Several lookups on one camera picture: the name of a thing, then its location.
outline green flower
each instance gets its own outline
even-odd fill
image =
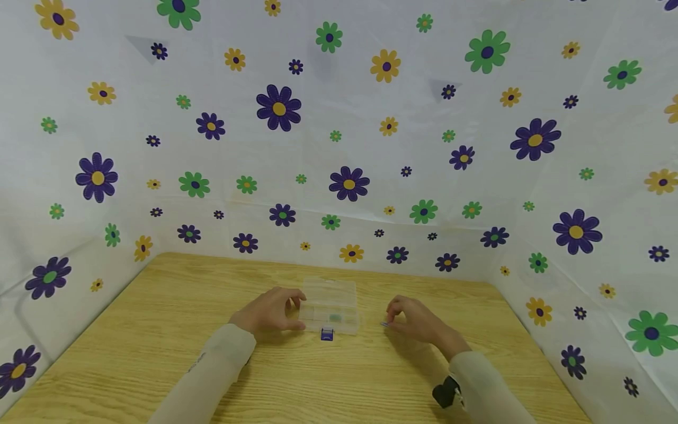
[[[482,208],[479,201],[470,201],[468,205],[464,206],[462,215],[464,215],[464,218],[474,219],[476,216],[480,215],[480,210]]]
[[[535,274],[544,273],[546,268],[549,267],[549,264],[546,263],[546,257],[542,256],[541,253],[533,253],[528,261],[530,262],[530,268],[534,270]]]
[[[323,52],[330,49],[330,53],[334,53],[334,49],[341,47],[341,40],[339,38],[344,33],[337,29],[336,22],[333,22],[331,26],[329,22],[323,22],[323,27],[315,30],[315,33],[318,34],[315,43],[321,46]]]
[[[593,173],[593,170],[591,168],[584,168],[580,173],[579,177],[582,180],[590,180],[593,178],[595,174]]]
[[[252,194],[256,191],[256,181],[252,180],[251,176],[240,175],[240,179],[235,181],[236,189],[243,192],[243,194]]]
[[[433,19],[431,19],[431,15],[423,14],[421,18],[417,18],[417,28],[419,28],[419,32],[423,32],[426,34],[429,29],[431,29],[431,24],[433,23]]]
[[[642,68],[637,68],[638,61],[634,60],[629,63],[626,60],[619,62],[619,66],[611,66],[607,71],[609,74],[603,78],[603,81],[608,83],[607,88],[612,88],[615,85],[617,90],[626,87],[627,84],[633,84],[636,80],[636,75],[640,74]]]
[[[172,28],[179,28],[179,22],[187,31],[193,29],[193,22],[200,22],[200,12],[195,6],[200,0],[160,0],[157,7],[160,16],[169,15],[169,25]]]
[[[438,210],[437,206],[433,205],[433,200],[420,200],[418,205],[412,206],[413,212],[410,214],[410,218],[414,218],[414,223],[427,224],[429,219],[434,219],[435,214],[433,212]]]
[[[117,225],[108,223],[108,226],[104,231],[106,231],[106,237],[104,237],[104,240],[106,240],[106,247],[115,247],[120,243],[120,230],[118,230]]]
[[[635,331],[629,331],[626,339],[634,341],[633,350],[643,352],[650,350],[650,355],[660,356],[664,348],[668,350],[678,349],[678,341],[671,337],[678,336],[678,326],[666,325],[669,317],[660,312],[652,317],[647,311],[640,311],[640,321],[635,318],[629,321],[629,326]]]
[[[502,43],[506,38],[504,31],[499,31],[497,35],[492,38],[492,31],[486,29],[483,31],[483,36],[480,40],[474,38],[468,44],[473,51],[466,53],[464,60],[473,62],[471,64],[471,71],[477,72],[481,67],[483,73],[488,74],[492,72],[492,65],[502,66],[505,57],[503,54],[508,52],[511,48],[510,43]]]
[[[447,130],[443,133],[443,141],[444,142],[452,142],[454,140],[454,137],[456,137],[457,134],[454,133],[452,130]]]
[[[56,129],[59,128],[59,126],[56,125],[56,121],[50,117],[43,118],[43,121],[40,125],[42,126],[43,131],[47,132],[48,134],[56,132]]]
[[[188,191],[189,196],[195,197],[195,195],[198,195],[201,199],[205,197],[205,193],[210,192],[208,187],[210,180],[204,179],[200,172],[196,172],[195,175],[187,172],[185,175],[185,177],[179,177],[181,191]]]
[[[61,219],[64,217],[64,208],[60,204],[55,203],[49,207],[49,214],[52,215],[52,219]]]
[[[332,230],[334,231],[335,229],[341,227],[339,223],[341,220],[337,218],[336,215],[327,215],[323,216],[323,219],[320,221],[320,225],[324,225],[326,230]]]
[[[191,107],[191,100],[190,98],[182,96],[180,94],[179,97],[176,98],[176,105],[179,106],[181,109],[188,109],[189,107]]]

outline left hand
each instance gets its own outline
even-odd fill
[[[285,314],[286,309],[292,308],[290,299],[299,309],[301,301],[306,300],[306,295],[298,288],[274,287],[234,313],[228,323],[235,324],[252,334],[271,328],[304,330],[306,325],[303,322],[291,320]]]

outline forearm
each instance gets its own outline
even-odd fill
[[[227,324],[207,340],[196,362],[160,403],[148,424],[207,424],[254,350],[247,331]]]

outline right hand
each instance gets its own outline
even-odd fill
[[[405,323],[393,320],[401,312],[405,314]],[[448,361],[461,352],[471,350],[457,330],[445,324],[417,299],[398,295],[388,304],[386,314],[389,328],[413,339],[431,343]]]

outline clear plastic box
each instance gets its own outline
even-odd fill
[[[355,282],[304,278],[302,289],[306,301],[301,303],[299,320],[306,329],[319,332],[332,328],[335,333],[358,333],[358,304]]]

